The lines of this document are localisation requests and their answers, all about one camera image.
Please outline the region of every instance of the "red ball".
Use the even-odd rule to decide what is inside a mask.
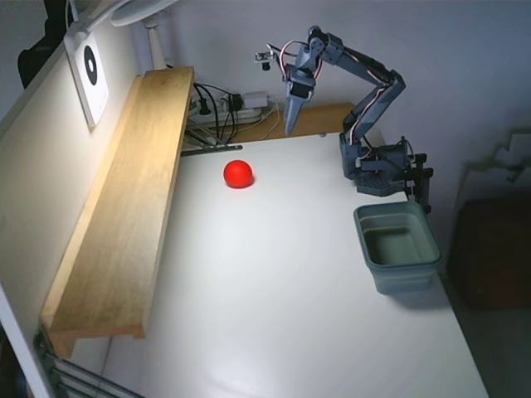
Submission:
[[[225,182],[231,188],[246,188],[255,181],[252,176],[252,169],[243,160],[233,160],[225,166],[223,170]]]

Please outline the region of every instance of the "black circle target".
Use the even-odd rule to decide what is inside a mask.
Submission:
[[[90,83],[96,85],[98,82],[98,68],[96,67],[96,58],[94,52],[89,46],[85,47],[85,70],[89,76]]]

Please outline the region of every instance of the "robotic arm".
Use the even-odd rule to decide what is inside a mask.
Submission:
[[[286,134],[293,131],[303,104],[311,100],[322,62],[338,66],[376,85],[373,92],[343,121],[343,128],[349,133],[348,140],[354,145],[380,119],[406,85],[396,71],[387,70],[373,58],[345,47],[338,37],[322,33],[318,27],[312,27],[309,30],[308,44],[300,47],[295,64],[281,67],[285,70],[284,81],[287,85],[288,101],[284,113]]]
[[[293,43],[301,45],[295,64],[284,64],[285,51]],[[278,49],[278,55],[273,46],[269,45],[269,48],[269,53],[256,54],[255,61],[263,64],[263,70],[269,70],[269,62],[276,61],[282,71],[287,89],[284,111],[286,135],[293,131],[303,105],[311,100],[323,62],[338,66],[376,86],[343,120],[339,146],[344,176],[356,181],[359,192],[370,195],[384,197],[405,191],[408,196],[414,195],[425,212],[429,212],[429,179],[433,170],[423,167],[426,155],[408,155],[411,144],[404,137],[394,145],[378,148],[365,138],[368,130],[406,88],[403,78],[373,58],[345,47],[341,39],[323,33],[319,27],[309,29],[308,42],[289,41]],[[367,147],[362,146],[362,139]],[[407,185],[409,181],[414,182],[413,187]]]

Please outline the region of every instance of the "plastic container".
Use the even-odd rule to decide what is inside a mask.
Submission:
[[[354,212],[354,221],[379,293],[430,286],[441,252],[420,205],[402,201],[361,206]]]

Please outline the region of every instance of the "wooden board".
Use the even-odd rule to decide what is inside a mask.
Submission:
[[[343,131],[343,118],[352,110],[352,108],[352,104],[334,104],[302,109],[297,124],[295,125],[295,129],[290,136],[300,137],[304,135],[337,133],[338,131]],[[258,124],[253,129],[239,133],[234,139],[234,143],[249,143],[261,139],[285,138],[283,111],[280,111],[280,122],[278,126],[267,134],[275,125],[276,121],[277,114],[274,113],[267,118],[267,120]]]
[[[77,221],[76,227],[74,229],[74,233],[72,234],[70,242],[66,247],[65,254],[63,255],[59,269],[57,270],[53,285],[51,286],[48,296],[46,297],[46,301],[40,316],[41,325],[44,327],[45,331],[50,330],[51,324],[53,323],[53,318],[56,314],[57,307],[59,307],[61,297],[65,291],[66,283],[68,282],[72,268],[74,267],[77,253],[79,252],[81,243],[85,238],[85,233],[89,227],[90,219],[94,214],[96,203],[100,198],[101,190],[105,184],[105,179],[109,174],[110,166],[113,162],[119,142],[125,131],[125,126],[129,120],[129,116],[133,110],[141,82],[142,78],[137,77],[131,85],[129,95],[124,104],[124,108],[122,109],[119,121],[114,129],[114,133],[110,139],[105,156],[100,164],[100,168],[96,173],[95,180],[92,184],[92,188],[90,189],[89,196],[86,199],[85,206],[81,211],[80,218]],[[71,352],[75,342],[76,341],[74,339],[58,339],[56,341],[55,349],[57,352]]]
[[[192,68],[157,70],[146,74],[138,92],[132,90],[112,164],[108,172],[105,163],[100,170],[105,183],[93,188],[80,218],[88,227],[76,227],[58,273],[66,285],[57,282],[43,311],[61,357],[71,354],[77,338],[145,335],[192,81]]]

